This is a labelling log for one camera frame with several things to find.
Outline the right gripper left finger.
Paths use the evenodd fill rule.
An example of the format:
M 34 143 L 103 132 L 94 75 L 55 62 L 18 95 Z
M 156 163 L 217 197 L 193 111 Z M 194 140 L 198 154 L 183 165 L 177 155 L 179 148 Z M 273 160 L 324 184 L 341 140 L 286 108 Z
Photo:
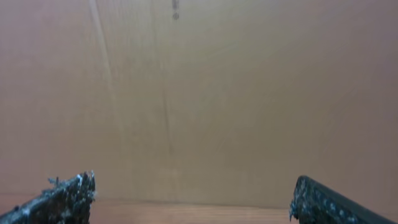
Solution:
M 68 180 L 49 178 L 53 185 L 37 197 L 1 215 L 1 224 L 89 224 L 95 201 L 95 173 Z

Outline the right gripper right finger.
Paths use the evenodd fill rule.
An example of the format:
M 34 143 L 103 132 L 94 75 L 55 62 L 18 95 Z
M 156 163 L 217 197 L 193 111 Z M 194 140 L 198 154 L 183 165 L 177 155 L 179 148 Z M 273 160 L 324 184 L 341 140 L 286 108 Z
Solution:
M 297 179 L 289 218 L 300 224 L 397 224 L 307 175 Z

